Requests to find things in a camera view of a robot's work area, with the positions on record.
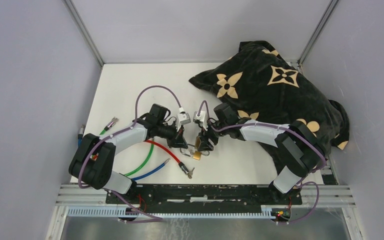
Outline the small brass padlock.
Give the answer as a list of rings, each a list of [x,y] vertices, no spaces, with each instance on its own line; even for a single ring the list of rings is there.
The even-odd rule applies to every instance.
[[[200,151],[196,151],[196,150],[188,150],[188,155],[197,161],[199,161],[202,157],[202,153]]]

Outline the large brass padlock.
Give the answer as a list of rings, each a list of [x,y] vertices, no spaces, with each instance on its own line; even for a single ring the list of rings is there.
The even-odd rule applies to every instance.
[[[194,144],[187,144],[188,148],[180,148],[179,152],[187,157],[199,160],[202,156],[209,156],[213,150],[209,141],[203,139],[202,136],[197,136]]]

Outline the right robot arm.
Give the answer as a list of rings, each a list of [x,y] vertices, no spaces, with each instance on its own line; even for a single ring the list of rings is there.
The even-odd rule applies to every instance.
[[[275,204],[286,201],[290,190],[326,165],[325,149],[301,121],[291,124],[261,122],[249,116],[239,116],[227,103],[216,106],[214,113],[216,119],[199,108],[193,115],[194,123],[201,129],[195,141],[196,150],[213,151],[223,136],[276,148],[284,167],[269,185],[268,196]]]

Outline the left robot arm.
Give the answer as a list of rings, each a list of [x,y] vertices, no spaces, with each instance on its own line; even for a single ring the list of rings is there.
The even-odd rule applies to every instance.
[[[77,178],[82,188],[110,190],[117,192],[124,203],[134,202],[138,195],[134,187],[137,183],[113,170],[115,156],[154,137],[165,139],[170,148],[186,149],[185,128],[180,120],[185,117],[186,123],[190,123],[189,115],[180,108],[175,121],[168,124],[166,115],[169,112],[166,107],[155,103],[149,112],[119,131],[102,136],[92,133],[84,135],[69,165],[69,174]]]

